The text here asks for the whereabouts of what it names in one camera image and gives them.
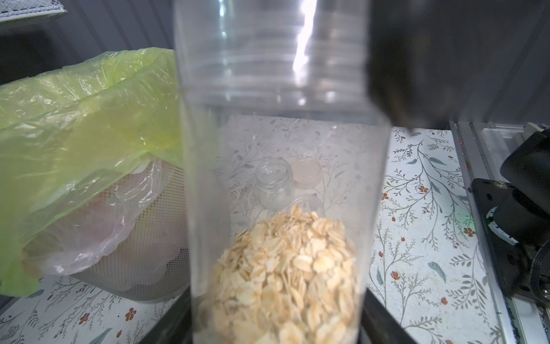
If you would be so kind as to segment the green plastic bin liner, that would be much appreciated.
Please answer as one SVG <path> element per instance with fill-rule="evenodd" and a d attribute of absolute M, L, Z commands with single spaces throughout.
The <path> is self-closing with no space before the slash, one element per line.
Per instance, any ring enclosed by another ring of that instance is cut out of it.
<path fill-rule="evenodd" d="M 35 292 L 23 250 L 149 158 L 183 167 L 172 50 L 106 52 L 1 86 L 1 293 Z"/>

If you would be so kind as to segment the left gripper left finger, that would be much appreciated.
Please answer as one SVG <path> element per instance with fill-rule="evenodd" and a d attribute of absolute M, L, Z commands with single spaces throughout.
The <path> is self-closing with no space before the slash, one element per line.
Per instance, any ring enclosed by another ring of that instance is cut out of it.
<path fill-rule="evenodd" d="M 191 296 L 185 290 L 139 344 L 191 344 Z"/>

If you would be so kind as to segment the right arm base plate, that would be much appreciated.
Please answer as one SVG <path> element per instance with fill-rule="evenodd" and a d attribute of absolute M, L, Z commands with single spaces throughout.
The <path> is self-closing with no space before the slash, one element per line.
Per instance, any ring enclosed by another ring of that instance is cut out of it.
<path fill-rule="evenodd" d="M 474 179 L 471 190 L 503 294 L 549 306 L 549 214 L 510 183 Z"/>

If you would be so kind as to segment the floral table mat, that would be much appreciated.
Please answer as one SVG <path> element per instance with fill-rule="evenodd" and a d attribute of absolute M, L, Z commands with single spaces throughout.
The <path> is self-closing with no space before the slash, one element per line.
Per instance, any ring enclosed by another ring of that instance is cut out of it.
<path fill-rule="evenodd" d="M 330 216 L 345 208 L 362 181 L 348 129 L 268 118 L 231 124 L 226 134 L 237 231 L 270 216 L 252 191 L 254 169 L 266 159 L 319 159 L 323 178 L 313 194 Z M 513 343 L 506 308 L 493 297 L 459 145 L 448 130 L 393 129 L 368 285 L 419 343 Z M 1 342 L 138 343 L 172 305 L 46 277 L 37 292 L 1 313 Z"/>

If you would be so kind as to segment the oatmeal jar with beige lid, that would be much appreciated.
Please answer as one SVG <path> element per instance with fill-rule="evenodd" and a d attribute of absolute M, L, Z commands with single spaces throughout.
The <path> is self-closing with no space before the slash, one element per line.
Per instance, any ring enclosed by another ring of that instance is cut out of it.
<path fill-rule="evenodd" d="M 261 162 L 254 172 L 254 183 L 254 194 L 266 209 L 279 211 L 294 199 L 292 168 L 284 159 Z"/>

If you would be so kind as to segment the glass oatmeal jar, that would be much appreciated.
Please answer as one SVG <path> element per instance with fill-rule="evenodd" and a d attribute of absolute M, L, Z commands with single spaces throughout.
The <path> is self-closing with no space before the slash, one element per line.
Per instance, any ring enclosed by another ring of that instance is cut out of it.
<path fill-rule="evenodd" d="M 195 343 L 359 343 L 390 123 L 367 1 L 176 1 Z"/>
<path fill-rule="evenodd" d="M 294 206 L 300 206 L 305 213 L 315 212 L 319 217 L 325 217 L 325 207 L 322 201 L 314 194 L 302 194 L 294 198 L 288 205 L 286 213 L 290 215 Z"/>

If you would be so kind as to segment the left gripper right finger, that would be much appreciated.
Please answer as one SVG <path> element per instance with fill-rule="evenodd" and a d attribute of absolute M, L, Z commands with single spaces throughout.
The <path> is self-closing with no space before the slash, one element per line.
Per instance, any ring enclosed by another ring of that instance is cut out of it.
<path fill-rule="evenodd" d="M 360 315 L 361 344 L 416 344 L 370 290 L 365 293 Z"/>

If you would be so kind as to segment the grey trash bin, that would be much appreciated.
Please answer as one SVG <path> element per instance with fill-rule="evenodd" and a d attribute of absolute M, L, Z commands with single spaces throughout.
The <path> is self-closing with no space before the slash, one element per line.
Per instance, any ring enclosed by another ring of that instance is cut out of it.
<path fill-rule="evenodd" d="M 73 277 L 138 302 L 178 294 L 190 282 L 184 171 L 160 166 L 162 184 L 130 236 L 110 255 Z"/>

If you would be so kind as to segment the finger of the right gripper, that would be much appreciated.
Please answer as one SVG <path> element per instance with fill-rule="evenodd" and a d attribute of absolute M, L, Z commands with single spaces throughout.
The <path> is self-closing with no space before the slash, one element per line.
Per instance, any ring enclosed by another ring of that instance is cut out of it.
<path fill-rule="evenodd" d="M 446 124 L 532 1 L 371 1 L 368 93 L 394 126 Z"/>

